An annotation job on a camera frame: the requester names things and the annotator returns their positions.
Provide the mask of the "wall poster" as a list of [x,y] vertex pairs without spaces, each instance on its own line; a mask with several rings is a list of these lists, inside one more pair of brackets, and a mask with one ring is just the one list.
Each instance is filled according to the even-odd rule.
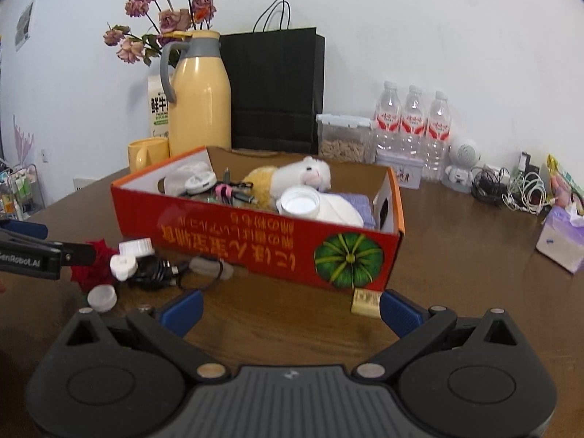
[[31,38],[32,17],[34,16],[37,0],[31,0],[21,13],[15,33],[15,51],[21,50],[23,45]]

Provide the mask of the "white cloth pad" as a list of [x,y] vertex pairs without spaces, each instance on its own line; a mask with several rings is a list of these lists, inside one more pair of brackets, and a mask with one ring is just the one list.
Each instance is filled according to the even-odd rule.
[[342,196],[321,193],[320,206],[316,219],[319,222],[341,224],[362,228],[364,221],[358,210]]

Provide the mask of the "colourful snack packet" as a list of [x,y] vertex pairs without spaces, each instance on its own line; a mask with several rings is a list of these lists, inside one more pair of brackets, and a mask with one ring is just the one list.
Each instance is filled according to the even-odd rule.
[[551,154],[545,159],[549,188],[555,206],[567,208],[574,204],[579,216],[583,215],[583,189],[574,181],[559,161]]

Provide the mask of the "white tin box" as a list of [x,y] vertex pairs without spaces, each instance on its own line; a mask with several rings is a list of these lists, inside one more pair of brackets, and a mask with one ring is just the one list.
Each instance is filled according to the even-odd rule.
[[391,167],[400,187],[412,190],[420,188],[424,167],[424,162],[421,159],[381,150],[376,152],[375,163]]

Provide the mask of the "yellow mug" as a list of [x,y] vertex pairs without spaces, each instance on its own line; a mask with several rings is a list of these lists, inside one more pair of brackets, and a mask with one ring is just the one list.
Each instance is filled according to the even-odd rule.
[[168,138],[143,138],[128,145],[130,172],[141,171],[169,159]]

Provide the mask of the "purple tissue pack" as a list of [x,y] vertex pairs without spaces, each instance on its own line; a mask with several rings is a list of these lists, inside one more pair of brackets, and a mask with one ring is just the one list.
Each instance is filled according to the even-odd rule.
[[583,269],[583,216],[575,203],[552,208],[542,224],[535,249],[571,274]]

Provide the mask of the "white cap on table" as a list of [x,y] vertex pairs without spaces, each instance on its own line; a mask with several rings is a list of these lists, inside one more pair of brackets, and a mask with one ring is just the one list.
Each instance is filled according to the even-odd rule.
[[117,300],[116,290],[112,285],[96,286],[87,295],[89,307],[99,314],[111,311],[117,304]]

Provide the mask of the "white round case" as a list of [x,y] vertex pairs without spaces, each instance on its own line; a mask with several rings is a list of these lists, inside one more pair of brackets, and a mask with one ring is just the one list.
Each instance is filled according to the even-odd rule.
[[161,192],[167,196],[194,196],[209,191],[217,183],[217,175],[205,161],[185,164],[161,180]]

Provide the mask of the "water bottle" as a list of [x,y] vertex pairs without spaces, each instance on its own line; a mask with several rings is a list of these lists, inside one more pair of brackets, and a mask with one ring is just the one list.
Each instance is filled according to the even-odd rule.
[[374,121],[376,153],[378,155],[399,152],[401,149],[402,105],[399,100],[397,85],[384,82],[384,90],[377,102]]
[[419,87],[411,85],[401,115],[401,140],[404,155],[410,158],[421,157],[420,149],[425,129],[422,91]]
[[442,165],[451,128],[452,116],[448,98],[445,93],[437,91],[435,100],[431,102],[424,135],[423,178],[427,181],[438,182],[442,176]]

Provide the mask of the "gold wrapped candy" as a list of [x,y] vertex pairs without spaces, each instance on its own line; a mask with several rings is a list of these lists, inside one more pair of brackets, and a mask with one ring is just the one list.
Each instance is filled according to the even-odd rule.
[[380,297],[380,292],[355,288],[351,300],[351,313],[367,318],[380,318]]

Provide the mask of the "white bottle cap jar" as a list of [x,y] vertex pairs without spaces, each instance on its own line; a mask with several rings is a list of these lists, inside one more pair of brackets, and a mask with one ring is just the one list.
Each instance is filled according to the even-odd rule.
[[110,271],[119,282],[134,276],[139,268],[138,260],[132,255],[115,254],[110,259]]

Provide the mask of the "water bottle middle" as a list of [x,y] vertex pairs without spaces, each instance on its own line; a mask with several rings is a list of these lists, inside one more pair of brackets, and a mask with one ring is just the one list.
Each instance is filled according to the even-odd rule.
[[421,157],[420,149],[425,129],[422,91],[419,87],[411,85],[401,115],[401,140],[404,155],[410,158]]

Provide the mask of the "water bottle right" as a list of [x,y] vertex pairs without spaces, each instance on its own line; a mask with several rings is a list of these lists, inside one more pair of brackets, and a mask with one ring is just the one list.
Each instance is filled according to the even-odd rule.
[[442,176],[442,165],[451,128],[452,116],[448,98],[445,93],[437,91],[435,100],[431,102],[424,135],[423,178],[427,181],[438,182]]

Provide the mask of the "small translucent bottle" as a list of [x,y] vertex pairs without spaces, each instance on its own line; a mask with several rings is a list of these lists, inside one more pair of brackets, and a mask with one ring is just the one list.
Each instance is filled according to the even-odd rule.
[[207,259],[202,256],[193,257],[189,262],[189,269],[200,276],[230,280],[234,275],[234,267],[221,259]]

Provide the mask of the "red rose flower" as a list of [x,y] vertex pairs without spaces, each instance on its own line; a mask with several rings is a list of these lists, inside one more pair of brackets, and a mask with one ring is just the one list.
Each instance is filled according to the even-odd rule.
[[83,294],[101,285],[115,286],[118,280],[110,269],[111,258],[118,253],[104,239],[89,241],[95,249],[96,257],[89,266],[71,266],[71,282],[77,283]]

